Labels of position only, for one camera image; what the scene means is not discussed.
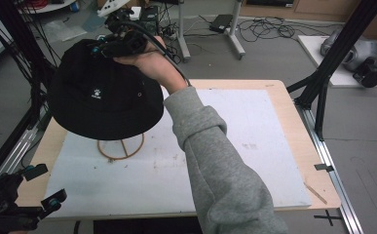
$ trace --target black bucket hat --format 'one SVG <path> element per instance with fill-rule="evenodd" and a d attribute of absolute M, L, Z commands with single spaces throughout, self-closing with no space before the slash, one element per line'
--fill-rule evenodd
<path fill-rule="evenodd" d="M 64 53 L 48 89 L 55 120 L 74 134 L 101 140 L 148 131 L 164 114 L 161 86 L 135 66 L 95 58 L 89 47 L 95 42 L 84 39 Z"/>

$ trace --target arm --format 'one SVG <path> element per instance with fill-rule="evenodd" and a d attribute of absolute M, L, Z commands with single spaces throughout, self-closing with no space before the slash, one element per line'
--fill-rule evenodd
<path fill-rule="evenodd" d="M 159 66 L 147 65 L 154 64 L 149 59 Z M 186 154 L 204 233 L 286 233 L 285 224 L 274 214 L 266 185 L 244 164 L 226 137 L 224 120 L 212 107 L 203 106 L 195 88 L 187 87 L 159 53 L 115 60 L 136 65 L 169 91 L 164 105 L 172 118 L 178 144 Z"/>

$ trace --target copper wire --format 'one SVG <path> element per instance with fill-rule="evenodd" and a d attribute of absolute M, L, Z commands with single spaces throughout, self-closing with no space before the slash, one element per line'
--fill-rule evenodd
<path fill-rule="evenodd" d="M 131 158 L 131 156 L 135 155 L 139 150 L 140 148 L 142 148 L 142 145 L 143 145 L 143 142 L 145 141 L 145 135 L 144 134 L 141 134 L 142 135 L 142 141 L 140 142 L 140 145 L 138 146 L 138 148 L 135 150 L 135 152 L 133 152 L 132 154 L 128 154 L 128 150 L 124 144 L 124 141 L 121 139 L 121 143 L 122 143 L 122 147 L 124 148 L 124 151 L 125 151 L 125 157 L 112 157 L 108 154 L 106 154 L 102 147 L 100 146 L 100 140 L 97 141 L 97 149 L 99 150 L 99 152 L 105 156 L 106 158 L 108 158 L 109 160 L 124 160 L 124 159 L 127 159 L 127 158 Z"/>

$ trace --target metal frame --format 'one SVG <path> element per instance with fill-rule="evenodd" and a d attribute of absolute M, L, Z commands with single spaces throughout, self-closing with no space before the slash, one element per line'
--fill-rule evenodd
<path fill-rule="evenodd" d="M 339 174 L 334 166 L 333 160 L 331 158 L 330 153 L 328 152 L 327 146 L 325 142 L 319 138 L 315 131 L 315 117 L 311 110 L 303 109 L 300 106 L 297 106 L 297 111 L 303 120 L 303 123 L 306 125 L 306 129 L 310 134 L 310 137 L 313 141 L 313 144 L 318 151 L 321 161 L 326 164 L 328 167 L 331 166 L 334 170 L 328 172 L 330 175 L 331 181 L 336 188 L 337 194 L 340 197 L 342 205 L 340 207 L 340 212 L 342 214 L 343 220 L 346 224 L 346 227 L 349 233 L 353 234 L 360 234 L 363 233 L 360 222 L 358 221 L 358 217 L 353 209 L 352 203 L 350 202 L 349 196 L 346 193 L 346 190 L 343 186 L 343 183 L 340 179 Z"/>
<path fill-rule="evenodd" d="M 237 39 L 235 32 L 238 24 L 238 18 L 240 15 L 240 9 L 241 4 L 243 0 L 236 0 L 235 6 L 234 6 L 234 12 L 233 12 L 233 22 L 231 25 L 231 28 L 226 29 L 226 33 L 228 35 L 228 38 L 232 42 L 233 46 L 235 47 L 237 53 L 239 54 L 239 59 L 242 59 L 243 56 L 245 56 L 245 50 L 243 49 L 243 46 L 240 44 L 240 41 Z M 189 53 L 187 43 L 184 39 L 184 0 L 179 0 L 178 2 L 178 15 L 179 15 L 179 29 L 177 33 L 177 39 L 179 43 L 179 47 L 182 52 L 183 61 L 186 62 L 189 59 L 191 59 L 191 55 Z"/>
<path fill-rule="evenodd" d="M 315 131 L 321 140 L 323 140 L 322 124 L 325 100 L 331 75 L 376 15 L 377 0 L 360 1 L 318 69 L 309 77 L 287 87 L 288 92 L 291 93 L 306 86 L 301 96 L 295 100 L 296 105 L 302 106 L 305 109 L 310 109 L 312 102 L 319 96 Z"/>
<path fill-rule="evenodd" d="M 2 166 L 0 167 L 0 175 L 3 173 L 12 174 L 20 165 L 20 161 L 23 159 L 27 150 L 29 150 L 30 145 L 36 138 L 38 131 L 45 127 L 43 125 L 47 125 L 45 118 L 46 114 L 46 109 L 42 107 L 39 120 L 31 129 L 25 129 L 19 140 L 14 144 L 14 147 L 9 153 L 8 157 L 3 160 Z"/>
<path fill-rule="evenodd" d="M 6 157 L 14 153 L 12 149 L 15 144 L 20 143 L 18 140 L 20 140 L 21 137 L 25 137 L 25 131 L 33 130 L 38 120 L 40 120 L 41 108 L 44 101 L 44 97 L 42 97 L 41 94 L 41 87 L 43 85 L 46 89 L 49 88 L 56 67 L 52 65 L 43 54 L 32 31 L 27 27 L 18 11 L 18 7 L 13 1 L 0 0 L 0 21 L 13 38 L 15 45 L 25 59 L 25 63 L 28 64 L 28 67 L 25 67 L 25 72 L 21 70 L 24 64 L 20 62 L 20 58 L 13 52 L 13 47 L 9 45 L 1 34 L 0 42 L 5 49 L 10 52 L 12 58 L 19 66 L 20 71 L 22 71 L 22 74 L 26 78 L 29 78 L 28 82 L 31 86 L 30 108 L 0 148 L 0 165 L 2 165 Z"/>
<path fill-rule="evenodd" d="M 353 48 L 363 31 L 373 21 L 376 15 L 377 0 L 360 1 L 336 41 L 325 55 L 318 69 L 309 77 L 287 87 L 288 92 L 291 93 L 306 86 L 301 96 L 294 100 L 294 104 L 306 125 L 321 160 L 327 166 L 331 166 L 334 169 L 329 171 L 329 175 L 342 202 L 339 210 L 343 216 L 348 232 L 356 234 L 363 233 L 363 231 L 340 176 L 334 167 L 331 155 L 324 143 L 322 124 L 328 82 L 331 75 L 343 61 L 346 54 Z M 319 99 L 315 118 L 310 109 L 316 97 L 319 97 Z"/>

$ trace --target hat brim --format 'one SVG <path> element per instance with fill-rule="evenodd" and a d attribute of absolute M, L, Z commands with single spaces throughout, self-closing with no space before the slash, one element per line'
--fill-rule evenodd
<path fill-rule="evenodd" d="M 55 120 L 74 134 L 101 140 L 134 137 L 154 127 L 164 114 L 161 86 L 136 67 L 124 67 L 127 74 L 143 82 L 145 101 L 126 111 L 95 110 L 71 95 L 63 79 L 66 74 L 58 70 L 48 90 L 48 105 Z"/>

